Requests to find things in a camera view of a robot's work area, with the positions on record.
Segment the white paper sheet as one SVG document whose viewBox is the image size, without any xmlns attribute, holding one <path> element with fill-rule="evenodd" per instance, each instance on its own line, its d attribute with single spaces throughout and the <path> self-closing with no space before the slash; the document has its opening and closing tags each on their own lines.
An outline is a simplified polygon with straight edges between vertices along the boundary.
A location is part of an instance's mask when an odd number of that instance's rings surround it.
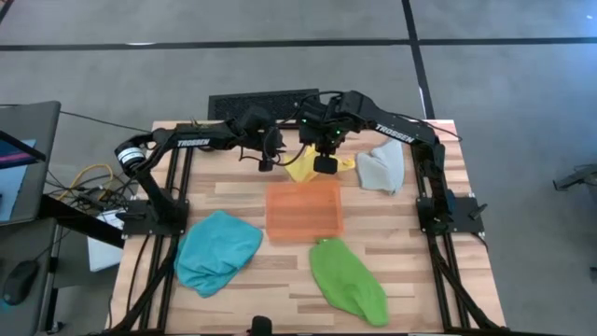
<svg viewBox="0 0 597 336">
<path fill-rule="evenodd" d="M 104 211 L 96 218 L 108 225 L 119 229 L 123 229 L 123 221 L 117 218 L 118 213 L 123 213 L 122 208 L 110 211 Z M 101 270 L 120 264 L 123 249 L 107 243 L 103 243 L 94 238 L 87 238 L 88 242 L 88 256 L 90 271 L 97 273 Z"/>
</svg>

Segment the black aluminium table frame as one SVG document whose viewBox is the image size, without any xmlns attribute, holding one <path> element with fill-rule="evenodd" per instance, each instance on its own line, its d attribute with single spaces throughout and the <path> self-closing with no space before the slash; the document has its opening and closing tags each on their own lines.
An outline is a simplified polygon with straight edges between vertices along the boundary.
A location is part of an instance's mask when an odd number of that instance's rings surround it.
<svg viewBox="0 0 597 336">
<path fill-rule="evenodd" d="M 263 228 L 269 186 L 288 180 L 283 167 L 257 169 L 257 153 L 195 151 L 191 158 L 168 153 L 154 168 L 160 184 L 172 180 L 190 204 L 189 222 L 217 210 Z M 412 165 L 395 195 L 361 189 L 355 171 L 336 175 L 340 183 L 342 240 L 372 272 L 388 302 L 388 333 L 440 332 L 459 326 L 463 305 L 433 267 L 420 228 L 417 199 L 428 193 Z M 486 247 L 472 234 L 453 231 L 437 246 L 459 273 L 477 306 L 497 325 L 505 322 Z M 268 317 L 277 334 L 368 334 L 371 326 L 328 304 L 310 270 L 310 244 L 265 240 L 251 262 L 209 298 L 177 281 L 158 285 L 147 309 L 146 327 L 173 334 L 237 333 L 256 315 Z"/>
</svg>

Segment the black metal stand foot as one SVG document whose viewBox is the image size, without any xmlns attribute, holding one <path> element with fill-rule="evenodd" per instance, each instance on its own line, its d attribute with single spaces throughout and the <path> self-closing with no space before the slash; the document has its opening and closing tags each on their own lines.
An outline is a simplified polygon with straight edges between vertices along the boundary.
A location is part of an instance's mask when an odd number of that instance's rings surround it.
<svg viewBox="0 0 597 336">
<path fill-rule="evenodd" d="M 558 191 L 568 190 L 575 185 L 597 187 L 597 163 L 582 164 L 574 167 L 574 171 L 565 177 L 552 181 Z"/>
</svg>

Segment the turquoise microfiber towel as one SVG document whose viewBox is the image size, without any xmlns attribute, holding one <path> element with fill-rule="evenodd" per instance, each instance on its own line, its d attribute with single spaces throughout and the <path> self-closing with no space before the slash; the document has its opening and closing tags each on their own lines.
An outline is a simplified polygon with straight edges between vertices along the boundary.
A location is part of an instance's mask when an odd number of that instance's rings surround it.
<svg viewBox="0 0 597 336">
<path fill-rule="evenodd" d="M 178 281 L 202 298 L 214 296 L 251 261 L 263 231 L 218 210 L 194 224 L 178 245 L 174 270 Z"/>
</svg>

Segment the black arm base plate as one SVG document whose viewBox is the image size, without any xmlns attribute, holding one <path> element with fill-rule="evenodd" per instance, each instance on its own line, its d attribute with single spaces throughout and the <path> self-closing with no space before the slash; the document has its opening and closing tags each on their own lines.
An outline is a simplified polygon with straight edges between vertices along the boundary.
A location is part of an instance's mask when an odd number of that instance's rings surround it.
<svg viewBox="0 0 597 336">
<path fill-rule="evenodd" d="M 420 228 L 426 234 L 439 236 L 454 232 L 485 232 L 480 213 L 486 204 L 478 205 L 476 198 L 456 197 L 452 214 L 447 219 L 439 219 L 433 214 L 431 198 L 418 199 L 416 207 Z"/>
<path fill-rule="evenodd" d="M 118 213 L 117 218 L 124 223 L 125 235 L 172 236 L 186 230 L 188 213 L 188 202 L 159 205 L 150 200 L 137 200 L 128 202 L 127 210 Z"/>
</svg>

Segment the grey laptop computer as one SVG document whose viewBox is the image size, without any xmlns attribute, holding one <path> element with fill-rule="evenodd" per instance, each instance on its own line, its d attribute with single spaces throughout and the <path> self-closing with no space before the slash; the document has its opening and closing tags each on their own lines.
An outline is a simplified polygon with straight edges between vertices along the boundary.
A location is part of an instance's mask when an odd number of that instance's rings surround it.
<svg viewBox="0 0 597 336">
<path fill-rule="evenodd" d="M 43 161 L 0 169 L 0 227 L 38 216 L 61 107 L 57 101 L 0 107 L 0 132 L 44 155 Z"/>
</svg>

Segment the yellow microfiber towel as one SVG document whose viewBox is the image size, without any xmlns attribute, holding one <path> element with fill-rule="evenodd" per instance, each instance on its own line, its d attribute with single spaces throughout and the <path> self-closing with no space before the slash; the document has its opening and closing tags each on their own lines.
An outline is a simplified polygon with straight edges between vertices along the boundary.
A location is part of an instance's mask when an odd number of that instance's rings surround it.
<svg viewBox="0 0 597 336">
<path fill-rule="evenodd" d="M 289 173 L 291 179 L 295 182 L 309 182 L 316 178 L 319 173 L 313 169 L 314 159 L 318 156 L 313 146 L 308 146 L 304 149 L 299 158 L 293 163 L 285 166 L 285 170 Z M 332 156 L 332 159 L 337 160 L 337 172 L 345 172 L 355 168 L 355 159 L 343 159 Z"/>
</svg>

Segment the orange translucent plastic basket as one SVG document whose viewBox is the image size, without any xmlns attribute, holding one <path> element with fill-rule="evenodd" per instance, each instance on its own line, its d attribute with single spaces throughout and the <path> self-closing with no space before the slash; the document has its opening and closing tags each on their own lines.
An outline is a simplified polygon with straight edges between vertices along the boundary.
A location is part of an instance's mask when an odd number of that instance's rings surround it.
<svg viewBox="0 0 597 336">
<path fill-rule="evenodd" d="M 279 182 L 266 190 L 266 233 L 276 243 L 307 243 L 344 232 L 340 183 Z"/>
</svg>

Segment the dark grey side desk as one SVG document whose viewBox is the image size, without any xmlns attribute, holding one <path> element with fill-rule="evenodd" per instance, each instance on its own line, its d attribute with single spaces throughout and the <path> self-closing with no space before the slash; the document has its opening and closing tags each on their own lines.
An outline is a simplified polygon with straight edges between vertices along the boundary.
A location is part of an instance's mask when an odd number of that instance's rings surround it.
<svg viewBox="0 0 597 336">
<path fill-rule="evenodd" d="M 0 336 L 41 336 L 53 311 L 58 224 L 52 219 L 0 227 Z M 24 301 L 9 305 L 3 299 L 8 274 L 22 261 L 39 265 Z"/>
</svg>

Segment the black computer mouse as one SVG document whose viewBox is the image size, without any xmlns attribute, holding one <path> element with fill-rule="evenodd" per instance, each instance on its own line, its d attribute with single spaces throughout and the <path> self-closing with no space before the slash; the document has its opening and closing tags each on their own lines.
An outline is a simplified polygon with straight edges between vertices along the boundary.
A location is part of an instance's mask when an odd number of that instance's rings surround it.
<svg viewBox="0 0 597 336">
<path fill-rule="evenodd" d="M 39 270 L 39 263 L 25 260 L 18 263 L 8 274 L 3 286 L 2 299 L 7 305 L 16 306 L 29 295 Z"/>
</svg>

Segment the black desk support beam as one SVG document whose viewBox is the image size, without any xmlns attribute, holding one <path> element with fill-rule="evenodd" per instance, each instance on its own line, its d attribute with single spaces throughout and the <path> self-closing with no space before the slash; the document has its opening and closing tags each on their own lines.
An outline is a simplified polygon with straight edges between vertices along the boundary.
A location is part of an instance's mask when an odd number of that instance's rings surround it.
<svg viewBox="0 0 597 336">
<path fill-rule="evenodd" d="M 66 229 L 77 231 L 114 247 L 124 246 L 122 233 L 118 228 L 47 195 L 41 198 L 38 217 L 53 218 Z"/>
</svg>

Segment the grey waffle microfiber towel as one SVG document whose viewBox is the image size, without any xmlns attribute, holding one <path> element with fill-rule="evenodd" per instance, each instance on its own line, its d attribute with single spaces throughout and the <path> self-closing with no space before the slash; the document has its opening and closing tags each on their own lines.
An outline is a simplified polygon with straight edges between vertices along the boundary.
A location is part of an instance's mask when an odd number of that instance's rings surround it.
<svg viewBox="0 0 597 336">
<path fill-rule="evenodd" d="M 390 139 L 369 153 L 355 156 L 360 187 L 396 195 L 404 184 L 405 162 L 400 142 Z"/>
</svg>

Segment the green microfiber towel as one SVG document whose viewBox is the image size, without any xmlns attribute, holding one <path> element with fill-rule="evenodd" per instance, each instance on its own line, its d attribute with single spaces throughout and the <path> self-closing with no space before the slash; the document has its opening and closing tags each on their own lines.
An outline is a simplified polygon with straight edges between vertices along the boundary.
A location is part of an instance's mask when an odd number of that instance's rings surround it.
<svg viewBox="0 0 597 336">
<path fill-rule="evenodd" d="M 388 325 L 382 285 L 340 238 L 323 239 L 311 247 L 309 263 L 316 285 L 332 307 L 358 316 L 372 327 Z"/>
</svg>

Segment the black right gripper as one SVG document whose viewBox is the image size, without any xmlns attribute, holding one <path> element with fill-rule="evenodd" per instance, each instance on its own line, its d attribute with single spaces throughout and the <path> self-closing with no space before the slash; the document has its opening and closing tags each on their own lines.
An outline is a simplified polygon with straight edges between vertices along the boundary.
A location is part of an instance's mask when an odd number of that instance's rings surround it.
<svg viewBox="0 0 597 336">
<path fill-rule="evenodd" d="M 307 100 L 298 108 L 298 139 L 320 154 L 335 154 L 348 133 L 348 119 L 340 118 L 334 103 Z"/>
</svg>

